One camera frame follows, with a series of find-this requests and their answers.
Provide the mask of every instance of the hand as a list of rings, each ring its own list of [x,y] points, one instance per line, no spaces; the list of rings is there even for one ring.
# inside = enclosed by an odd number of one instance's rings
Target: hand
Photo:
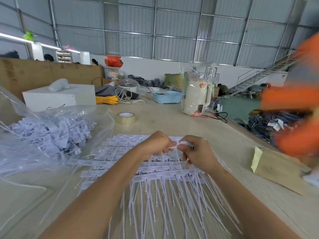
[[[142,153],[142,160],[148,160],[155,153],[167,153],[173,151],[176,142],[172,141],[165,133],[161,131],[154,132],[146,140],[136,146]]]
[[[186,163],[186,168],[193,164],[202,171],[209,173],[219,164],[208,141],[204,138],[187,135],[183,137],[181,141],[187,141],[194,144],[194,149],[184,144],[177,146],[177,148],[183,152],[183,159],[189,159]]]

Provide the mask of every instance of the green floor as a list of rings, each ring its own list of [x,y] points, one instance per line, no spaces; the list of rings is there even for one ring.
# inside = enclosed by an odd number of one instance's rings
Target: green floor
[[[248,113],[253,109],[259,108],[260,100],[229,96],[229,99],[221,99],[221,103],[223,105],[223,112],[228,113],[228,119],[240,118],[247,122]]]

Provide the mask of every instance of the wooden table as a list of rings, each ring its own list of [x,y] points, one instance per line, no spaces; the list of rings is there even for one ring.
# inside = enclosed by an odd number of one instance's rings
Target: wooden table
[[[251,138],[248,138],[237,129],[223,123],[219,120],[211,118],[191,117],[180,111],[179,104],[157,104],[153,101],[146,100],[145,105],[128,105],[118,104],[114,106],[100,105],[99,109],[109,107],[112,111],[112,116],[119,112],[133,112],[137,116],[137,121],[131,125],[120,125],[115,123],[113,134],[152,134],[160,130],[169,136],[185,136],[187,134],[205,137],[212,149],[225,162],[226,166],[231,170],[231,173],[239,180],[248,190],[250,190],[260,201],[262,201],[270,210],[281,218],[291,229],[293,229],[303,239],[319,238],[319,198],[316,190],[309,190],[309,195],[301,196],[293,191],[290,191],[271,181],[256,176],[250,169],[253,150],[255,146],[260,144]],[[63,193],[59,196],[55,203],[54,209],[51,210],[48,217],[39,226],[38,222],[43,217],[43,214],[48,210],[50,205],[58,196],[60,190],[65,185],[65,181],[69,178],[70,169],[62,169],[59,173],[54,171],[43,171],[37,176],[24,174],[11,178],[13,181],[20,182],[23,176],[25,184],[41,185],[47,188],[21,188],[19,187],[18,194],[28,196],[28,201],[33,201],[42,194],[42,197],[32,204],[28,205],[24,211],[19,212],[19,219],[13,219],[7,223],[5,238],[34,238],[36,235],[46,228],[51,221],[74,199],[78,193],[79,175],[82,170],[77,170],[70,181],[66,185]],[[5,201],[5,205],[11,206],[10,198],[16,193],[17,186],[8,185],[3,181],[0,183],[1,197]],[[16,213],[17,209],[26,204],[21,199],[16,199],[12,203],[14,206],[11,213]],[[219,226],[218,223],[210,216],[208,221],[211,221],[212,230],[211,238],[237,238],[230,237]],[[9,227],[17,224],[13,230]],[[121,238],[122,225],[114,220],[114,232],[112,238]],[[134,238],[134,226],[129,226],[126,223],[126,238]],[[163,225],[158,222],[156,230],[159,230],[157,238],[163,238]],[[177,238],[185,238],[184,227],[178,227],[179,234]],[[189,238],[197,238],[194,232],[189,232]]]

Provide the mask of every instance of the white box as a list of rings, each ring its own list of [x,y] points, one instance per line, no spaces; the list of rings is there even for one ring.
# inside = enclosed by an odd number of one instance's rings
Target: white box
[[[94,85],[70,84],[70,89],[50,92],[48,86],[22,92],[26,106],[33,112],[62,106],[96,105]]]

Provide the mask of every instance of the packing tape roll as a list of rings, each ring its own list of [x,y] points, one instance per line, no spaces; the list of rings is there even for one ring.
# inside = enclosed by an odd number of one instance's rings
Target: packing tape roll
[[[134,113],[121,112],[116,115],[116,121],[118,124],[130,125],[133,124],[136,119]]]

